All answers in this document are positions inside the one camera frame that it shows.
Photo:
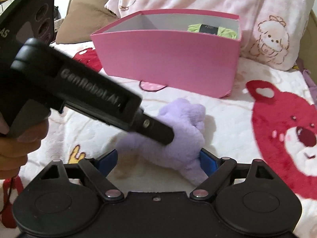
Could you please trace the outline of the person left hand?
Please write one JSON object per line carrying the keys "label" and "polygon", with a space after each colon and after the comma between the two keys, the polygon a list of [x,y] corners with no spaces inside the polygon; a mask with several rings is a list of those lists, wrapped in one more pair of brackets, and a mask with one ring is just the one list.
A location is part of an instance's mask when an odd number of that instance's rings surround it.
{"label": "person left hand", "polygon": [[17,176],[20,167],[27,163],[28,154],[40,148],[48,128],[49,122],[45,119],[16,139],[1,137],[1,180]]}

